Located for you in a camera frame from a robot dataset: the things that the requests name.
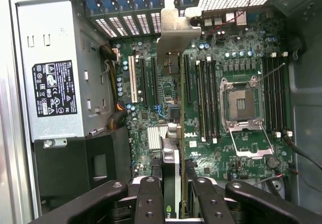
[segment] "pcie slot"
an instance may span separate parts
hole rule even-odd
[[[191,103],[191,91],[190,91],[190,72],[189,72],[189,56],[185,54],[183,56],[184,64],[185,64],[185,79],[186,79],[186,96],[187,103]]]
[[[154,96],[154,105],[159,105],[158,97],[158,84],[157,84],[157,68],[155,58],[151,58],[151,70],[152,70],[152,87]]]
[[[148,106],[148,93],[147,93],[147,73],[146,73],[146,66],[145,66],[145,59],[140,59],[140,66],[141,66],[141,77],[142,77],[142,93],[143,93],[143,103],[144,106]]]
[[[269,72],[268,70],[268,60],[263,58],[263,75]],[[270,84],[268,77],[264,78],[264,94],[265,94],[265,113],[266,113],[266,128],[272,130],[272,111],[271,111],[271,95],[270,95]]]
[[[129,56],[129,71],[130,71],[130,84],[131,84],[131,98],[132,102],[136,103],[137,100],[137,87],[136,87],[136,72],[135,72],[135,62],[134,57]]]
[[[211,122],[212,122],[212,139],[213,143],[217,142],[219,135],[218,125],[218,112],[217,112],[217,89],[216,89],[216,76],[215,76],[215,62],[208,63],[208,72],[210,78],[210,96],[211,96]]]
[[[203,92],[203,70],[201,67],[201,62],[196,61],[196,77],[198,85],[198,103],[199,103],[199,125],[200,125],[200,136],[201,141],[206,141],[206,122],[205,122],[205,105],[204,105],[204,92]]]
[[[278,68],[278,59],[272,58],[273,68]],[[275,98],[276,98],[276,112],[277,112],[277,129],[282,130],[283,128],[283,112],[282,112],[282,102],[281,102],[281,79],[278,71],[273,73],[275,81]]]
[[[203,79],[203,95],[204,95],[204,104],[205,104],[205,110],[206,110],[206,117],[205,117],[205,129],[206,129],[206,139],[209,140],[211,138],[211,129],[212,129],[212,124],[211,124],[211,100],[210,100],[210,75],[208,74],[208,67],[207,67],[207,62],[202,62],[202,79]]]

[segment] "metal case panel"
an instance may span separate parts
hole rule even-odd
[[[108,113],[113,110],[109,102],[112,99],[109,81],[104,76],[101,84],[100,78],[102,67],[98,48],[105,41],[80,18],[68,0],[18,7],[32,142],[86,136],[90,131],[104,127]],[[35,64],[57,61],[71,61],[77,113],[38,117],[32,68]],[[103,107],[103,99],[106,99],[106,107]]]

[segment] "cpu socket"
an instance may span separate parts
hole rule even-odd
[[[223,78],[219,97],[221,122],[230,133],[237,156],[260,159],[264,155],[272,155],[274,150],[263,127],[262,88],[258,77],[252,76],[246,82],[229,82],[227,78]],[[257,153],[238,151],[232,133],[243,129],[263,131],[269,148]]]

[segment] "white pci slot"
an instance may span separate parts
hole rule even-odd
[[[136,103],[138,101],[137,101],[136,72],[135,72],[134,56],[129,56],[129,70],[130,70],[132,103]]]

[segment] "metal frame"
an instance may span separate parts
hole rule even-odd
[[[0,37],[3,42],[0,72],[0,195],[3,204],[0,222],[28,223],[32,220],[32,206],[10,5],[9,0],[0,0],[0,3]]]

